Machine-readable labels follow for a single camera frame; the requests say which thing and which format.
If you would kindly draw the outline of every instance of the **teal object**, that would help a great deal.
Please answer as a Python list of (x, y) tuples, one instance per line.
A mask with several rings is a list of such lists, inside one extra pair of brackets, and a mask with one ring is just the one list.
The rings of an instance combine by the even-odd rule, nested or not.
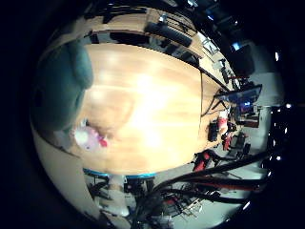
[[(109, 174), (100, 173), (90, 169), (83, 169), (85, 174), (95, 175), (99, 177), (107, 177)], [(155, 173), (148, 173), (148, 174), (140, 174), (140, 175), (127, 175), (127, 179), (135, 179), (135, 178), (153, 178)]]
[(80, 40), (47, 54), (40, 61), (33, 80), (33, 123), (43, 131), (67, 132), (92, 82), (92, 64)]

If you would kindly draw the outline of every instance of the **wall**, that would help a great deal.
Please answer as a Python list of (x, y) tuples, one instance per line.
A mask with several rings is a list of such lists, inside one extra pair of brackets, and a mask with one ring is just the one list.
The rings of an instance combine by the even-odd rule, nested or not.
[(257, 46), (250, 41), (243, 45), (246, 44), (251, 47), (255, 67), (249, 80), (255, 84), (263, 85), (261, 95), (255, 104), (259, 106), (282, 105), (284, 103), (284, 88), (281, 75), (276, 69), (275, 59), (264, 47)]

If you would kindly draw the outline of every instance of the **computer monitor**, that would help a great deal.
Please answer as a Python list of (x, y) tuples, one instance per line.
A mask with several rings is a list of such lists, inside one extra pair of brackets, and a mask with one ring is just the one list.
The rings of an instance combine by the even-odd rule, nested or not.
[(240, 103), (238, 105), (239, 112), (243, 114), (253, 113), (254, 112), (254, 104), (251, 102)]
[(236, 91), (231, 91), (227, 93), (216, 94), (214, 98), (217, 98), (222, 101), (227, 101), (235, 103), (237, 105), (246, 104), (245, 106), (252, 105), (257, 101), (262, 85), (255, 85), (249, 88), (240, 89)]

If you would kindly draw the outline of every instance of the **wooden table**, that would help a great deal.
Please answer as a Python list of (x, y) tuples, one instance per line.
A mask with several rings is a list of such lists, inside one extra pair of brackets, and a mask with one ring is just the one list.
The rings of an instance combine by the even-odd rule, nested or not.
[(87, 152), (74, 143), (71, 153), (82, 158), (85, 168), (123, 175), (159, 172), (186, 164), (194, 153), (219, 143), (207, 140), (207, 125), (218, 113), (201, 118), (199, 129), (201, 110), (219, 86), (197, 68), (130, 45), (86, 48), (94, 81), (77, 123), (87, 118), (109, 145)]
[[(88, 26), (92, 29), (93, 32), (119, 31), (134, 34), (145, 34), (144, 28), (146, 27), (147, 23), (156, 23), (159, 18), (159, 14), (162, 14), (163, 12), (164, 11), (162, 10), (147, 8), (147, 13), (123, 14), (115, 16), (108, 24), (102, 24), (103, 16), (97, 16), (93, 19), (88, 20)], [(176, 30), (175, 28), (171, 29), (190, 37), (183, 31)], [(203, 48), (202, 42), (198, 34), (195, 34), (190, 38), (192, 39), (190, 47), (184, 47), (179, 44), (177, 45), (184, 48), (186, 51), (192, 53), (193, 55), (197, 56), (199, 58), (199, 66), (208, 71), (216, 78), (218, 78), (218, 80), (220, 80), (223, 84), (225, 84), (221, 72), (219, 70), (214, 70), (212, 67), (214, 62), (217, 62), (219, 59), (225, 58), (225, 56), (221, 52), (217, 52), (214, 55), (211, 55), (209, 52), (207, 52)], [(225, 63), (225, 65), (227, 69), (231, 69), (228, 61)], [(232, 90), (232, 83), (230, 82), (227, 87)]]

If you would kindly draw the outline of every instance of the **black cable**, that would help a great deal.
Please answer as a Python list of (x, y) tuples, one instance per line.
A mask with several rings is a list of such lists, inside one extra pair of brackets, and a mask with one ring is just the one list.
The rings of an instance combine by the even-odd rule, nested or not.
[(135, 226), (135, 224), (137, 222), (137, 215), (139, 214), (139, 212), (141, 212), (142, 207), (145, 205), (147, 200), (150, 199), (151, 197), (153, 197), (154, 195), (156, 195), (157, 193), (159, 193), (163, 188), (165, 188), (173, 183), (179, 182), (181, 180), (187, 180), (187, 179), (193, 178), (193, 177), (202, 177), (202, 176), (207, 176), (207, 175), (211, 175), (211, 174), (217, 174), (217, 173), (222, 173), (222, 172), (230, 171), (233, 169), (237, 169), (237, 168), (243, 167), (245, 165), (252, 164), (256, 161), (259, 161), (260, 159), (263, 159), (266, 156), (271, 155), (274, 151), (276, 151), (276, 149), (274, 149), (273, 151), (265, 151), (265, 152), (255, 155), (255, 156), (243, 158), (238, 161), (231, 162), (231, 163), (228, 163), (225, 165), (220, 165), (220, 166), (217, 166), (214, 168), (206, 169), (206, 170), (199, 171), (199, 172), (193, 172), (190, 174), (186, 174), (186, 175), (179, 176), (179, 177), (176, 177), (176, 178), (173, 178), (170, 180), (163, 181), (162, 183), (155, 186), (153, 188), (153, 190), (150, 193), (148, 193), (144, 198), (142, 198), (141, 201), (137, 204), (136, 209), (135, 209), (135, 218), (133, 219), (132, 226)]
[(205, 150), (203, 153), (207, 153), (209, 156), (211, 156), (213, 159), (216, 159), (216, 160), (223, 160), (223, 161), (236, 160), (236, 158), (219, 156), (213, 150)]
[(201, 120), (201, 117), (203, 117), (210, 111), (212, 105), (214, 104), (214, 101), (215, 101), (215, 97), (213, 97), (212, 102), (210, 103), (210, 105), (209, 105), (208, 109), (205, 111), (205, 113), (200, 115), (200, 120)]
[(108, 184), (107, 182), (99, 182), (97, 184), (94, 184), (92, 187), (89, 187), (88, 190), (91, 197), (94, 198), (95, 196), (97, 196), (98, 191), (107, 184)]
[(200, 182), (211, 184), (228, 184), (228, 185), (243, 185), (243, 186), (257, 186), (265, 184), (268, 179), (230, 179), (230, 178), (218, 178), (218, 177), (194, 177), (187, 180), (187, 182)]
[(244, 198), (222, 198), (222, 197), (214, 197), (206, 194), (201, 194), (197, 192), (189, 192), (189, 191), (183, 191), (180, 189), (164, 189), (161, 191), (161, 193), (173, 193), (173, 194), (181, 194), (186, 196), (191, 196), (193, 198), (203, 198), (209, 201), (215, 201), (215, 202), (223, 202), (223, 203), (234, 203), (234, 204), (244, 204), (247, 202)]

